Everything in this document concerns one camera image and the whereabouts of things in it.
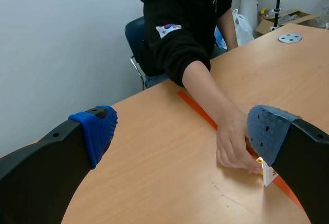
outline black pole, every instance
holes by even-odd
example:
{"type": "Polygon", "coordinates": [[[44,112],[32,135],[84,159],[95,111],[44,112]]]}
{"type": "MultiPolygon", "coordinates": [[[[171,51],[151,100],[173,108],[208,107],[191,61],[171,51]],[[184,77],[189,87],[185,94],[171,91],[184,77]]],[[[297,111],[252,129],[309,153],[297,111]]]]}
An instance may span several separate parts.
{"type": "Polygon", "coordinates": [[[277,6],[274,9],[275,14],[275,19],[274,19],[274,27],[278,26],[278,20],[279,20],[279,12],[280,12],[280,0],[277,0],[277,6]]]}

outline plastic bag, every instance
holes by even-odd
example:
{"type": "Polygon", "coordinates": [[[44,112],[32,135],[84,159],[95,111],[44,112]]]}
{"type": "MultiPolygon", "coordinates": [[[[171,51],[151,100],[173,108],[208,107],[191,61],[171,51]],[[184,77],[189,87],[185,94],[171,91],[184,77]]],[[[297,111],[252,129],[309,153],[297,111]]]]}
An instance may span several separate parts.
{"type": "MultiPolygon", "coordinates": [[[[233,19],[235,25],[237,44],[241,46],[245,43],[249,43],[250,41],[252,41],[253,36],[252,36],[252,28],[250,27],[247,19],[241,14],[238,14],[237,12],[238,12],[237,9],[233,11],[233,19]]],[[[222,40],[222,45],[224,48],[227,48],[224,38],[222,40]]]]}
{"type": "Polygon", "coordinates": [[[216,38],[216,43],[217,43],[218,47],[222,48],[223,47],[223,45],[222,45],[223,37],[222,37],[220,30],[218,30],[217,26],[215,29],[215,38],[216,38]]]}

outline hand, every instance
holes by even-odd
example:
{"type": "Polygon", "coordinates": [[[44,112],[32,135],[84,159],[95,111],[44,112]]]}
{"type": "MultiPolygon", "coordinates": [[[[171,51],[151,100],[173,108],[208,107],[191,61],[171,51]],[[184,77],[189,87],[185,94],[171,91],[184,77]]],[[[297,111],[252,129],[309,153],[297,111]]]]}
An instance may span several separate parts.
{"type": "Polygon", "coordinates": [[[247,116],[234,106],[225,111],[217,124],[217,161],[225,167],[259,174],[261,165],[247,152],[247,116]]]}

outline navy chair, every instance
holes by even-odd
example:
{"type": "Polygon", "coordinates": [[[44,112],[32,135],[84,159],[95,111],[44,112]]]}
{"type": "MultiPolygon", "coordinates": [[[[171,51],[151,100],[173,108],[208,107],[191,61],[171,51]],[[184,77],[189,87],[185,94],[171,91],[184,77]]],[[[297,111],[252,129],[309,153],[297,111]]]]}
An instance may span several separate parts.
{"type": "Polygon", "coordinates": [[[144,40],[144,35],[145,35],[144,34],[144,25],[145,25],[144,17],[140,17],[140,18],[128,23],[124,29],[125,37],[127,38],[129,46],[133,52],[133,56],[130,58],[130,61],[140,76],[140,79],[142,81],[143,90],[145,89],[144,79],[143,79],[142,74],[138,70],[136,64],[134,63],[133,58],[135,58],[135,61],[137,63],[139,63],[140,48],[141,48],[142,42],[144,40]]]}

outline chair backrest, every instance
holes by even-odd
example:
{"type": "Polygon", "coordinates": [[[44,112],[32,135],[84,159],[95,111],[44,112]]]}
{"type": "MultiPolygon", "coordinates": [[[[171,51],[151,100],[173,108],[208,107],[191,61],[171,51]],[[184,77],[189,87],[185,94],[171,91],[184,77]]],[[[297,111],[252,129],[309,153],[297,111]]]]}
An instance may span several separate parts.
{"type": "Polygon", "coordinates": [[[139,63],[140,47],[145,35],[144,25],[144,17],[140,17],[128,23],[124,29],[125,36],[137,63],[139,63]]]}

